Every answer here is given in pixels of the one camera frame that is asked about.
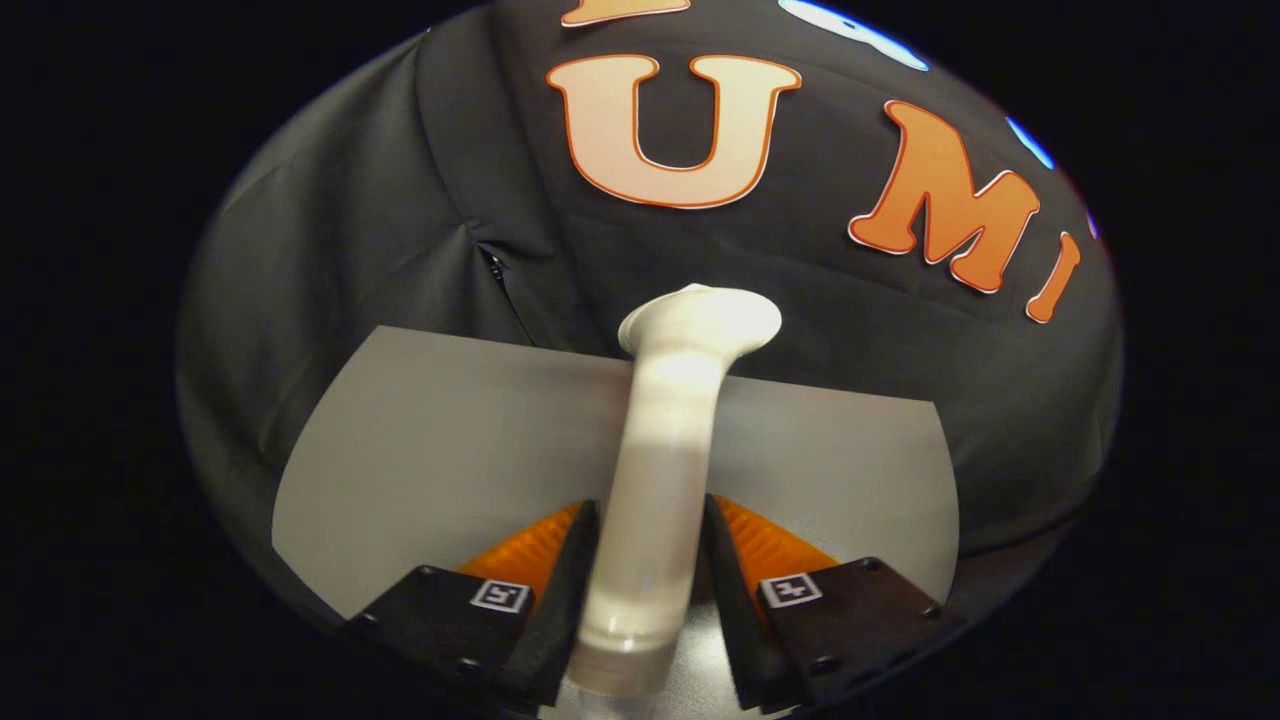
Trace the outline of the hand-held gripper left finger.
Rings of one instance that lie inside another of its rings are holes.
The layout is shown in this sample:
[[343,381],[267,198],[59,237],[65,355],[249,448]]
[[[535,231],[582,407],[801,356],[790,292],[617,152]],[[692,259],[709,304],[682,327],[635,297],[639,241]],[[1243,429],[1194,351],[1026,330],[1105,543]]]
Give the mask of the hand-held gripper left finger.
[[421,565],[342,628],[352,648],[424,676],[472,714],[556,705],[600,534],[571,503],[449,570]]

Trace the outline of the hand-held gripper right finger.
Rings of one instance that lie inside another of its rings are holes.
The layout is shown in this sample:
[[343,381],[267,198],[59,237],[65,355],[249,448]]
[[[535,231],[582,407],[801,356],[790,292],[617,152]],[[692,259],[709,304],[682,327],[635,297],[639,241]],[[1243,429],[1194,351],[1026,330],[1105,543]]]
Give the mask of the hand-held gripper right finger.
[[707,496],[701,553],[745,710],[813,715],[842,705],[969,625],[883,559],[837,562],[719,495]]

